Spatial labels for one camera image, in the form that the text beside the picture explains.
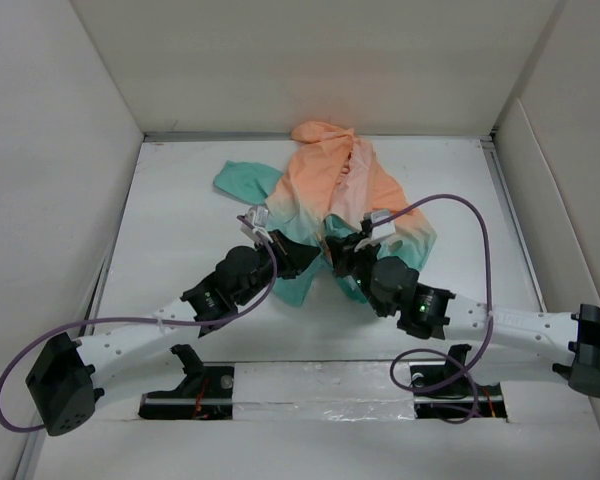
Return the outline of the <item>orange and teal gradient jacket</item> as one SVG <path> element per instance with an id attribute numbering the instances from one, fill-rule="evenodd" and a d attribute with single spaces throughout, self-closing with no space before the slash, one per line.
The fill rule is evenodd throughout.
<path id="1" fill-rule="evenodd" d="M 324 250 L 326 236 L 344 238 L 360 231 L 364 214 L 383 209 L 393 214 L 410 204 L 398 181 L 378 162 L 372 143 L 354 129 L 309 121 L 291 137 L 302 145 L 284 173 L 260 163 L 227 161 L 213 185 L 249 205 L 265 205 L 270 212 L 267 230 L 323 249 L 299 277 L 275 283 L 273 293 L 279 299 L 300 307 L 317 273 L 332 271 Z M 421 271 L 436 241 L 435 230 L 417 209 L 395 225 L 396 235 L 381 247 L 378 258 L 397 256 Z"/>

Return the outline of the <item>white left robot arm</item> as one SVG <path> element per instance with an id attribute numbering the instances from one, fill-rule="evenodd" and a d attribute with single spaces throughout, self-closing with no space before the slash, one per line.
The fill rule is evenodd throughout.
<path id="1" fill-rule="evenodd" d="M 258 232 L 237 246 L 196 286 L 149 318 L 115 319 L 116 329 L 71 338 L 46 338 L 25 384 L 50 436 L 69 433 L 97 409 L 150 390 L 192 396 L 204 365 L 193 349 L 202 329 L 219 329 L 249 313 L 280 279 L 303 274 L 319 247 L 278 230 Z"/>

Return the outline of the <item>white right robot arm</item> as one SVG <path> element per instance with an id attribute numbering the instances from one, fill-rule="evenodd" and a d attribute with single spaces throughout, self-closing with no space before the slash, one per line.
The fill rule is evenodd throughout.
<path id="1" fill-rule="evenodd" d="M 449 290 L 420 283 L 417 270 L 395 256 L 381 258 L 379 248 L 360 234 L 329 236 L 326 245 L 338 277 L 353 280 L 379 317 L 394 316 L 398 329 L 422 340 L 450 344 L 444 364 L 415 373 L 418 394 L 450 390 L 466 393 L 477 383 L 549 381 L 600 399 L 600 308 L 583 304 L 576 313 L 490 309 Z M 520 360 L 471 361 L 473 342 L 486 341 L 524 352 Z"/>

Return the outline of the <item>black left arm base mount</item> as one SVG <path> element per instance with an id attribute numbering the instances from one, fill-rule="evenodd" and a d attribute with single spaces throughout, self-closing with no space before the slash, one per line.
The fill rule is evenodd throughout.
<path id="1" fill-rule="evenodd" d="M 184 378 L 171 390 L 144 394 L 138 416 L 144 420 L 232 420 L 235 365 L 204 363 L 190 345 L 175 345 L 170 351 L 182 363 Z"/>

